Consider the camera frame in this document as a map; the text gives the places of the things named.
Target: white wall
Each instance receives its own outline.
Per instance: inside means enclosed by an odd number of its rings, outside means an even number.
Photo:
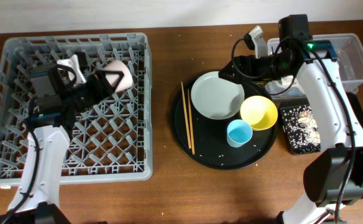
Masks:
[[[363,0],[0,0],[0,33],[363,19]]]

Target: clear plastic container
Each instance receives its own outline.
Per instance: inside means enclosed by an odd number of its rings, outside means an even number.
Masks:
[[[314,35],[313,40],[330,40],[337,55],[341,81],[346,92],[357,93],[358,86],[363,83],[363,47],[355,34]],[[267,42],[269,55],[272,48],[276,49],[280,39],[274,38]],[[272,81],[265,88],[269,93],[279,93],[289,86],[291,79]],[[305,97],[305,92],[295,81],[288,91],[273,96],[274,100]]]

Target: wooden table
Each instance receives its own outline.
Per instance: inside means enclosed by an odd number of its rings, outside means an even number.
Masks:
[[[293,156],[279,133],[258,166],[221,171],[190,159],[173,139],[170,104],[180,87],[198,74],[223,68],[238,37],[255,25],[161,29],[86,30],[34,35],[144,32],[152,50],[154,174],[143,182],[62,185],[60,205],[72,223],[252,223],[275,217],[303,193],[303,171],[319,154]],[[262,24],[266,41],[278,37],[276,24]],[[311,22],[312,34],[355,33],[363,44],[363,21]],[[236,55],[252,54],[244,44]],[[363,107],[363,85],[358,97]],[[0,215],[6,212],[16,188],[0,189]],[[363,223],[363,200],[341,211],[349,223]]]

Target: yellow bowl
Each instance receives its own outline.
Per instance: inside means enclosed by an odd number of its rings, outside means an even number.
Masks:
[[[278,118],[278,110],[273,101],[264,96],[251,96],[241,105],[241,118],[254,131],[271,128]]]

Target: blue cup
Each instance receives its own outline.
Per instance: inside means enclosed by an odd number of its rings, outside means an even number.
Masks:
[[[251,126],[241,119],[231,121],[227,127],[227,142],[231,147],[241,147],[252,138]]]

